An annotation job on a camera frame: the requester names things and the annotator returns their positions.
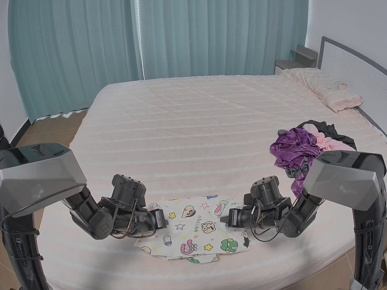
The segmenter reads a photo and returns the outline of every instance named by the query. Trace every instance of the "floor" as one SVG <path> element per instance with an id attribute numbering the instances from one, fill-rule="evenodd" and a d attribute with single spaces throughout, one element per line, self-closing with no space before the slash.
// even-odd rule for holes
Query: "floor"
<path id="1" fill-rule="evenodd" d="M 36 121 L 24 134 L 18 147 L 57 142 L 69 147 L 87 111 L 72 113 L 68 118 L 59 116 Z M 40 226 L 43 210 L 35 213 L 36 228 Z M 309 278 L 282 290 L 348 290 L 355 264 L 354 248 L 340 255 L 331 264 Z M 19 283 L 12 270 L 7 253 L 0 244 L 0 290 L 18 289 Z"/>

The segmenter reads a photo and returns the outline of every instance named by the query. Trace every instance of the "wall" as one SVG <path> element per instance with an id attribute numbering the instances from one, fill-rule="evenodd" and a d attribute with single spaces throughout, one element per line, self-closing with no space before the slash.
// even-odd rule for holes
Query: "wall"
<path id="1" fill-rule="evenodd" d="M 387 0 L 309 0 L 306 46 L 340 42 L 387 68 Z"/>
<path id="2" fill-rule="evenodd" d="M 27 114 L 10 64 L 8 0 L 0 0 L 0 125 L 9 142 L 27 120 Z"/>

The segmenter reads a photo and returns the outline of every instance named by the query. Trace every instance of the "baseboard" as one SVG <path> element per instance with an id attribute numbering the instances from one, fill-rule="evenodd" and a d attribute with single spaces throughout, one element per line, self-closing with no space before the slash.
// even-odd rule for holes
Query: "baseboard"
<path id="1" fill-rule="evenodd" d="M 29 119 L 24 123 L 24 125 L 20 128 L 20 130 L 16 133 L 14 139 L 11 141 L 11 146 L 16 147 L 17 143 L 19 143 L 20 139 L 23 137 L 24 133 L 26 133 L 27 129 L 31 126 Z"/>

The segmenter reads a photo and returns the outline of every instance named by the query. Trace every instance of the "headboard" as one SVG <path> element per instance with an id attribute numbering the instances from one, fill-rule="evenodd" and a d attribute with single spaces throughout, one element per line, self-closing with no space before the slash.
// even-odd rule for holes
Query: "headboard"
<path id="1" fill-rule="evenodd" d="M 317 67 L 360 94 L 364 101 L 356 108 L 387 136 L 385 68 L 363 54 L 325 36 L 321 39 Z"/>

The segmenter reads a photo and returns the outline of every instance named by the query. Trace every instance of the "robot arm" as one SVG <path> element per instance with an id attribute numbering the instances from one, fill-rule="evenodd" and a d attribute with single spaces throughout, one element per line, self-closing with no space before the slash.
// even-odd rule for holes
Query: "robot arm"
<path id="1" fill-rule="evenodd" d="M 324 152 L 314 160 L 294 205 L 279 193 L 276 176 L 265 177 L 253 184 L 250 194 L 244 195 L 246 206 L 230 209 L 229 216 L 221 217 L 221 221 L 229 227 L 276 228 L 276 235 L 297 237 L 315 220 L 317 209 L 325 200 L 350 207 L 356 243 L 351 290 L 375 290 L 383 276 L 380 264 L 385 240 L 385 174 L 379 154 Z"/>
<path id="2" fill-rule="evenodd" d="M 72 151 L 60 144 L 0 151 L 0 227 L 21 289 L 51 289 L 41 266 L 33 213 L 57 201 L 94 239 L 134 237 L 166 227 L 162 209 L 144 208 L 143 183 L 117 174 L 112 184 L 112 196 L 96 203 Z"/>

